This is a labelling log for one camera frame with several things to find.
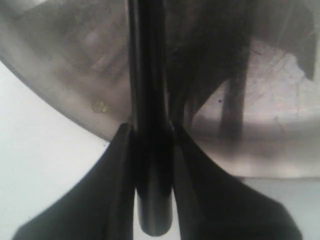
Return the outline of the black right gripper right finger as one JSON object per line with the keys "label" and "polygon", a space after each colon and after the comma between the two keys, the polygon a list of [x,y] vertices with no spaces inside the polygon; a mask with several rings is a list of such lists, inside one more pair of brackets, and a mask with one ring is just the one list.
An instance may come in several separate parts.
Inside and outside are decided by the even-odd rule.
{"label": "black right gripper right finger", "polygon": [[173,190],[183,240],[302,239],[280,202],[220,168],[180,124],[173,128]]}

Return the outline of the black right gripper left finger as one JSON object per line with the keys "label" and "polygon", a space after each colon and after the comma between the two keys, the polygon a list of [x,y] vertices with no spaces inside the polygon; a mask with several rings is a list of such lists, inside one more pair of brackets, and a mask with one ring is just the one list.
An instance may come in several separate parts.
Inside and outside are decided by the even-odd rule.
{"label": "black right gripper left finger", "polygon": [[132,240],[132,127],[121,124],[94,167],[66,195],[22,225],[15,240]]}

